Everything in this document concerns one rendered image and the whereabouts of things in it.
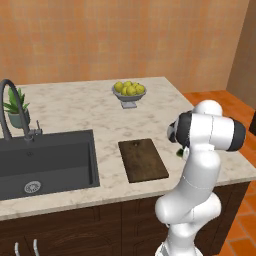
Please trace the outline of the grey pedestal bowl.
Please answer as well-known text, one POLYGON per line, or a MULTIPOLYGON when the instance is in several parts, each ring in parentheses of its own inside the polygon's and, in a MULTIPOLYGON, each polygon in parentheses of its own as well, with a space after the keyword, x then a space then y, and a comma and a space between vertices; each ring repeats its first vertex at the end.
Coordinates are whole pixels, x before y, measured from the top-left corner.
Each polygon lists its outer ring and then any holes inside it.
POLYGON ((145 93, 134 95, 134 96, 124 96, 120 93, 118 93, 115 88, 112 88, 113 94, 120 100, 121 106, 123 109, 130 109, 130 108, 136 108, 136 101, 140 100, 145 93))

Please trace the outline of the dark grey sink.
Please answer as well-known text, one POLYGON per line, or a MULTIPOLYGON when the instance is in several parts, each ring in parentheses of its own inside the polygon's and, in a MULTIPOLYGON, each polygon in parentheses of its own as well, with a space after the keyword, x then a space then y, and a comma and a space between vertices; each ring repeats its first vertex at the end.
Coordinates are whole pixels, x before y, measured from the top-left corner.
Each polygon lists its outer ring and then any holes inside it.
POLYGON ((0 200, 99 185, 91 130, 0 139, 0 200))

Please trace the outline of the dark wooden cutting board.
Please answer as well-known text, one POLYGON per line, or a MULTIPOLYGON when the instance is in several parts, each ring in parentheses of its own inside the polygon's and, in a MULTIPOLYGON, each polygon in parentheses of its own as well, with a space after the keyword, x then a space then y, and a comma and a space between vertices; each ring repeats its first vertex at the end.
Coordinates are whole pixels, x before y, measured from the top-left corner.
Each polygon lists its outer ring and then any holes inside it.
POLYGON ((125 171, 130 183, 168 178, 168 171, 149 138, 118 143, 125 171))

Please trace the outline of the green potted plant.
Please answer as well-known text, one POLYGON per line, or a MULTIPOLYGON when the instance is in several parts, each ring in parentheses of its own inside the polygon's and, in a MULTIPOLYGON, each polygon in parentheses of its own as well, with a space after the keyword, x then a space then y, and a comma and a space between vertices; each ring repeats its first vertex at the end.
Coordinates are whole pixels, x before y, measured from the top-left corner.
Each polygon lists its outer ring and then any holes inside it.
MULTIPOLYGON (((22 122, 21 117, 19 115, 19 109, 17 105, 16 98, 11 88, 8 89, 9 102, 4 103, 4 111, 8 113, 9 120, 14 128, 21 129, 22 122)), ((20 99, 20 103, 22 105, 22 109, 25 114, 25 119, 27 123, 30 123, 30 115, 28 111, 28 103, 25 103, 25 95, 22 93, 21 89, 18 89, 18 96, 20 99)))

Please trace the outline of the dark brown cabinet door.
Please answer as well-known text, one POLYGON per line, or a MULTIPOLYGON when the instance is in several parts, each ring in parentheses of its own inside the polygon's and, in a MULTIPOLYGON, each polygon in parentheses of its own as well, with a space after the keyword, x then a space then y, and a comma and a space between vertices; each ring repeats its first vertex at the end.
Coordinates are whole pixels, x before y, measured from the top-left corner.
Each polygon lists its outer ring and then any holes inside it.
POLYGON ((0 222, 0 256, 16 256, 15 242, 19 243, 20 256, 26 256, 27 249, 22 235, 18 235, 8 225, 0 222))
POLYGON ((157 198, 122 203, 122 256, 155 256, 167 227, 155 215, 157 198))
POLYGON ((26 242, 40 256, 121 256, 121 206, 107 204, 29 218, 26 242))

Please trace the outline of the dark brown cabinet panel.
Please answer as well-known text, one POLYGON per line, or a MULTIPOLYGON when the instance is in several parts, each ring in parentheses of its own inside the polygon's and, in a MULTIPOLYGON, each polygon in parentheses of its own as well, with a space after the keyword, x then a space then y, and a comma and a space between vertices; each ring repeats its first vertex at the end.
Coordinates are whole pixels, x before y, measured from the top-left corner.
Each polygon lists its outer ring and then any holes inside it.
POLYGON ((249 182, 243 182, 214 188, 221 201, 221 214, 208 222, 195 238, 195 245, 204 256, 220 253, 248 186, 249 182))

